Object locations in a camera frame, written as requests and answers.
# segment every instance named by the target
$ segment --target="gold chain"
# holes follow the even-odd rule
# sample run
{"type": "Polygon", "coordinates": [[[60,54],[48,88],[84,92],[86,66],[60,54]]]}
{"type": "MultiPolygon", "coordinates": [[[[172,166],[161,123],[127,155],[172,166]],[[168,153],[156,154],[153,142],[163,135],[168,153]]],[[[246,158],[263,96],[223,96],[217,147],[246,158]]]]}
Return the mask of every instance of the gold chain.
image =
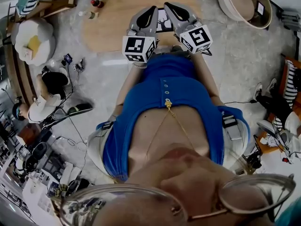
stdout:
{"type": "Polygon", "coordinates": [[[165,114],[163,120],[161,121],[161,123],[159,124],[158,129],[156,130],[156,133],[155,133],[155,135],[153,136],[153,138],[152,138],[152,140],[151,140],[151,142],[150,142],[150,144],[149,144],[149,147],[147,148],[147,151],[146,151],[146,154],[145,154],[145,158],[144,158],[143,164],[145,164],[145,162],[146,162],[147,154],[148,154],[148,152],[149,152],[149,150],[150,150],[150,147],[151,147],[151,144],[152,144],[153,140],[155,139],[155,137],[156,137],[156,135],[157,135],[157,133],[158,133],[158,131],[159,131],[161,125],[163,124],[165,118],[167,117],[167,115],[168,115],[169,113],[171,113],[171,115],[175,118],[175,120],[177,121],[177,123],[180,125],[180,127],[181,127],[182,131],[184,132],[185,136],[187,137],[187,139],[188,139],[188,141],[189,141],[189,143],[190,143],[192,149],[195,150],[195,149],[194,149],[194,146],[193,146],[193,144],[192,144],[192,142],[191,142],[191,140],[190,140],[190,138],[189,138],[189,136],[187,135],[187,132],[185,131],[185,129],[184,129],[184,127],[183,127],[183,125],[179,122],[179,120],[177,119],[175,113],[173,113],[172,110],[170,109],[172,104],[173,104],[173,103],[170,101],[170,99],[165,99],[165,105],[166,105],[166,107],[168,108],[168,111],[166,112],[166,114],[165,114]]]}

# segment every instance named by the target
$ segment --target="black and white marker cube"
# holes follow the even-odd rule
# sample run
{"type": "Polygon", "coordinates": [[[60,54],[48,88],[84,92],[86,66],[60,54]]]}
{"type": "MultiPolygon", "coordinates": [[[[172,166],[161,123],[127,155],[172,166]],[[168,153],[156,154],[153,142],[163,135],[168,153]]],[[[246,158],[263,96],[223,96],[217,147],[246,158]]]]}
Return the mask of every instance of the black and white marker cube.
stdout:
{"type": "Polygon", "coordinates": [[[212,44],[212,37],[207,25],[203,25],[181,33],[180,42],[195,54],[209,48],[212,44]]]}
{"type": "Polygon", "coordinates": [[[123,36],[122,54],[131,62],[146,63],[155,48],[154,37],[123,36]]]}

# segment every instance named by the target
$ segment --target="round basket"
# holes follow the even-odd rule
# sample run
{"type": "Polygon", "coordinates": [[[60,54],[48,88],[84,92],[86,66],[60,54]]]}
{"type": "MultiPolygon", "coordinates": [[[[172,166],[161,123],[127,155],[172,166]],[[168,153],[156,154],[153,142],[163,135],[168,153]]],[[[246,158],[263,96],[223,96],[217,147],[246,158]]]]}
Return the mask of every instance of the round basket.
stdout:
{"type": "Polygon", "coordinates": [[[235,21],[244,21],[251,27],[264,29],[272,20],[269,0],[218,0],[223,12],[235,21]]]}

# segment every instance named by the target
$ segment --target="blue shirt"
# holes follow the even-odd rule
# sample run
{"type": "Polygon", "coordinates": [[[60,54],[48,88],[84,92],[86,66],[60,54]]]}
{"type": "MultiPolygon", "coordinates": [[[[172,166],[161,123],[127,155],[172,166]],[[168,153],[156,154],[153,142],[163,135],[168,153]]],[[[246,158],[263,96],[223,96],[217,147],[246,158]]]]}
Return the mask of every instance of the blue shirt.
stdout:
{"type": "Polygon", "coordinates": [[[220,165],[224,155],[222,112],[234,115],[247,125],[241,110],[212,103],[206,88],[196,79],[190,60],[173,55],[158,56],[148,62],[141,82],[127,94],[122,113],[116,118],[106,141],[103,164],[112,177],[127,179],[128,150],[136,120],[146,110],[166,108],[166,99],[173,103],[172,107],[187,105],[198,111],[206,130],[210,158],[220,165]]]}

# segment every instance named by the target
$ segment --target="yellow cushion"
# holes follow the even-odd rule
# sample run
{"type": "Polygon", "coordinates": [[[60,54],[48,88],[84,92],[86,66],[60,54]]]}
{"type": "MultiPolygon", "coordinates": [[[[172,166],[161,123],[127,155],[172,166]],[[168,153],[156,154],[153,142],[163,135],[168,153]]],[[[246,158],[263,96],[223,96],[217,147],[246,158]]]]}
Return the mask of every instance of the yellow cushion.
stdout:
{"type": "Polygon", "coordinates": [[[37,35],[34,35],[28,42],[27,48],[30,48],[32,50],[32,59],[36,56],[39,47],[40,47],[41,41],[39,40],[37,35]]]}

